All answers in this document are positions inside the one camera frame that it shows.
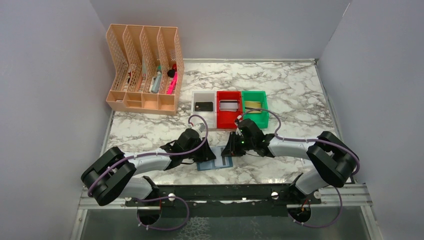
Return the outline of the peach plastic file organizer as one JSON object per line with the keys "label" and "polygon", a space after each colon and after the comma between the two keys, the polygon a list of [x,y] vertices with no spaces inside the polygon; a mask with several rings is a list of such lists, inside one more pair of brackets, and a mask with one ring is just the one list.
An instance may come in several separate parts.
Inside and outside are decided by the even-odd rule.
{"label": "peach plastic file organizer", "polygon": [[[185,72],[179,29],[176,26],[111,24],[106,40],[115,77],[106,102],[116,112],[175,115]],[[158,93],[150,93],[153,76],[161,66]],[[176,69],[177,84],[167,94]]]}

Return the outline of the blue leather card holder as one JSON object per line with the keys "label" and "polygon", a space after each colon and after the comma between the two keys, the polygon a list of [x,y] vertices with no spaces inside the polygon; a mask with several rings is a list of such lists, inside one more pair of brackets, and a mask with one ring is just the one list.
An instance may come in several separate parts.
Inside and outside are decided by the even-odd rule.
{"label": "blue leather card holder", "polygon": [[[224,150],[224,146],[216,146],[216,147],[212,147],[211,150],[215,155],[215,159],[217,157],[222,157],[221,154]],[[198,162],[197,165],[197,170],[198,171],[209,171],[209,170],[217,170],[217,169],[225,169],[225,168],[215,168],[214,166],[214,160],[209,160],[209,161],[204,161],[204,162]]]}

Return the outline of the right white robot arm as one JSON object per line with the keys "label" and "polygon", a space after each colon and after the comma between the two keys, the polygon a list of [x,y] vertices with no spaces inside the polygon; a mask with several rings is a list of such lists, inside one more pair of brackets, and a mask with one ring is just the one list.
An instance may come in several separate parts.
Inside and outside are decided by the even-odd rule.
{"label": "right white robot arm", "polygon": [[299,175],[288,187],[287,195],[305,198],[327,186],[341,188],[360,169],[358,156],[339,138],[323,131],[317,138],[287,138],[263,133],[251,119],[244,119],[229,135],[223,157],[240,157],[254,151],[260,157],[293,157],[311,161],[313,169]]}

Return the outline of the white plastic bin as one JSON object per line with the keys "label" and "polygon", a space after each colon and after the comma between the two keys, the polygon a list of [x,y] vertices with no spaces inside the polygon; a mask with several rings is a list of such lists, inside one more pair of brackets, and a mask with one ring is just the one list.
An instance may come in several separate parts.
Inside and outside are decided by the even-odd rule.
{"label": "white plastic bin", "polygon": [[[214,111],[195,111],[195,102],[213,102]],[[200,115],[210,129],[217,128],[217,92],[193,91],[191,95],[191,114]]]}

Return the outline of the blue crest white card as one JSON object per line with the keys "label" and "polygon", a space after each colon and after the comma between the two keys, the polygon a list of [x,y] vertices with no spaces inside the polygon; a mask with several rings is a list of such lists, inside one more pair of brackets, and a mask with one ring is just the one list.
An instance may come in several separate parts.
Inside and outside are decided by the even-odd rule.
{"label": "blue crest white card", "polygon": [[220,100],[219,110],[223,112],[237,112],[239,110],[239,101],[234,99]]}

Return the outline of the red plastic bin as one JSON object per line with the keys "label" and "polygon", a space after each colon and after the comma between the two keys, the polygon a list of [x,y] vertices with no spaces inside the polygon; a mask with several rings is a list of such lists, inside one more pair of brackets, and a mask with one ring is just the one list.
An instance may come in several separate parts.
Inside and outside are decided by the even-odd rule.
{"label": "red plastic bin", "polygon": [[[223,109],[220,103],[236,102],[237,107],[231,110]],[[242,114],[242,95],[240,91],[217,91],[216,92],[216,128],[235,129],[235,119]]]}

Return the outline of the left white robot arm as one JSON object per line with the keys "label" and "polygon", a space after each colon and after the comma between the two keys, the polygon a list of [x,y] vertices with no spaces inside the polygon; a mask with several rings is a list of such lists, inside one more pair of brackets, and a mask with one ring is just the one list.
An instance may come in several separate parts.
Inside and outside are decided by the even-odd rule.
{"label": "left white robot arm", "polygon": [[94,198],[99,206],[117,198],[147,199],[156,186],[150,178],[136,178],[136,175],[171,170],[186,159],[195,163],[215,160],[207,138],[200,133],[187,128],[178,139],[131,156],[125,156],[118,147],[108,149],[80,177],[88,189],[88,197]]}

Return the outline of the green plastic bin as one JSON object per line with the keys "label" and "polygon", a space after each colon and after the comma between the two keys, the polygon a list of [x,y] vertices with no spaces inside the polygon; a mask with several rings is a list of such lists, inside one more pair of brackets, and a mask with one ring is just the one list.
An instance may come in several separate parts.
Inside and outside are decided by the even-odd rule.
{"label": "green plastic bin", "polygon": [[[254,101],[261,102],[261,109],[268,109],[268,100],[265,91],[248,91],[241,92],[242,111],[245,113],[245,102]],[[269,123],[269,113],[261,111],[261,113],[246,113],[244,119],[251,119],[260,129],[266,129]]]}

